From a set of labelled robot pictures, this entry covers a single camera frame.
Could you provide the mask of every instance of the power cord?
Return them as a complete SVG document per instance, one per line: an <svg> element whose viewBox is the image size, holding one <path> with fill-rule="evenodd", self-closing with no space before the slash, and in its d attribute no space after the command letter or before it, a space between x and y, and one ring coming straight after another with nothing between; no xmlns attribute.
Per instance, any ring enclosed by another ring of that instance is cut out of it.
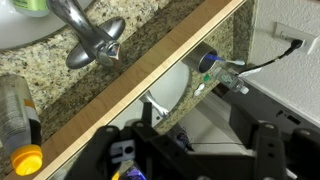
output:
<svg viewBox="0 0 320 180"><path fill-rule="evenodd" d="M258 68L262 68L262 67L267 66L267 65L269 65L269 64L272 64L272 63L274 63L274 62L276 62L276 61L284 58L285 56L290 55L294 50L299 49L299 48L302 46L302 44L303 44L303 41L302 41L302 40L300 40L300 39L294 39L294 40L291 42L290 48L289 48L288 50L286 50L282 55L277 56L277 57L275 57L274 59L272 59L272 60L270 60L270 61L268 61L268 62L266 62L266 63L263 63L263 64L261 64L261 65L257 65L257 66L254 66L254 67L245 69L245 70L243 70L243 71L240 71L240 73L238 73L237 76L240 76L240 75L243 74L243 73L246 73L246 72L249 72L249 71L258 69Z"/></svg>

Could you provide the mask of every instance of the chrome faucet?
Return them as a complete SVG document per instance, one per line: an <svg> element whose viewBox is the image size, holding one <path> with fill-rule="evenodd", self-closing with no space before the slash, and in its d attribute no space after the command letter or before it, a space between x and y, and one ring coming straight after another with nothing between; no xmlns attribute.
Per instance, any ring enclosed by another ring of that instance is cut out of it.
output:
<svg viewBox="0 0 320 180"><path fill-rule="evenodd" d="M144 95L140 97L140 101L145 103L145 102L150 102L152 104L152 107L156 109L158 112L159 116L162 118L165 118L169 115L168 109L165 107L161 106L156 99L152 96L150 91L147 91Z"/></svg>
<svg viewBox="0 0 320 180"><path fill-rule="evenodd" d="M96 27L76 0L47 0L47 6L76 32L80 40L68 55L66 64L69 68L84 67L94 59L105 67L120 63L120 43L116 40L125 28L123 18L114 17Z"/></svg>

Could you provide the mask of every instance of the clear plastic bottle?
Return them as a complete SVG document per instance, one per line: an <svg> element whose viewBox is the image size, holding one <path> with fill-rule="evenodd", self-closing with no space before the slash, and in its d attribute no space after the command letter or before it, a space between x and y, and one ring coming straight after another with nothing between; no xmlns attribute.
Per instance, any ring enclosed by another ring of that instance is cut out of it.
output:
<svg viewBox="0 0 320 180"><path fill-rule="evenodd" d="M50 12L46 0L12 0L12 3L16 11L31 17L44 17Z"/></svg>
<svg viewBox="0 0 320 180"><path fill-rule="evenodd" d="M0 141L16 174L29 175L42 166L41 125L21 76L0 77Z"/></svg>
<svg viewBox="0 0 320 180"><path fill-rule="evenodd" d="M249 89L244 86L244 81L242 79L221 67L218 67L213 71L213 76L233 92L240 91L242 94L247 94L249 92Z"/></svg>

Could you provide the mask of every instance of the electrical outlet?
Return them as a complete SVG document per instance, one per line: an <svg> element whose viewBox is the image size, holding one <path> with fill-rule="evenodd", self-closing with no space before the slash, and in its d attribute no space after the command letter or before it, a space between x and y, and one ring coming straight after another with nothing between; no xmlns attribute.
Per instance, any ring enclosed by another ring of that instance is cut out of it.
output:
<svg viewBox="0 0 320 180"><path fill-rule="evenodd" d="M277 27L274 32L274 38L284 43L291 43L293 39L300 39L303 41L303 44L299 50L310 54L317 42L318 37L299 31L284 24L277 23Z"/></svg>

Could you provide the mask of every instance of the bathroom sink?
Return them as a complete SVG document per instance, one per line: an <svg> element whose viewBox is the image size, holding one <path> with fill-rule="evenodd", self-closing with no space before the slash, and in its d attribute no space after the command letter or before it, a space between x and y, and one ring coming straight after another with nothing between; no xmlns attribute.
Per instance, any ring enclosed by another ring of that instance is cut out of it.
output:
<svg viewBox="0 0 320 180"><path fill-rule="evenodd" d="M185 92L190 78L188 66L179 62L157 80L150 88L152 96L157 102L171 112L174 106L179 102ZM133 119L141 119L143 103L137 99L121 114L119 114L110 125L122 129L125 123ZM163 118L158 112L152 109L152 126L157 125Z"/></svg>
<svg viewBox="0 0 320 180"><path fill-rule="evenodd" d="M92 0L78 0L86 8ZM18 13L11 0L0 1L0 50L33 42L57 31L65 23L52 12L46 17L34 18Z"/></svg>

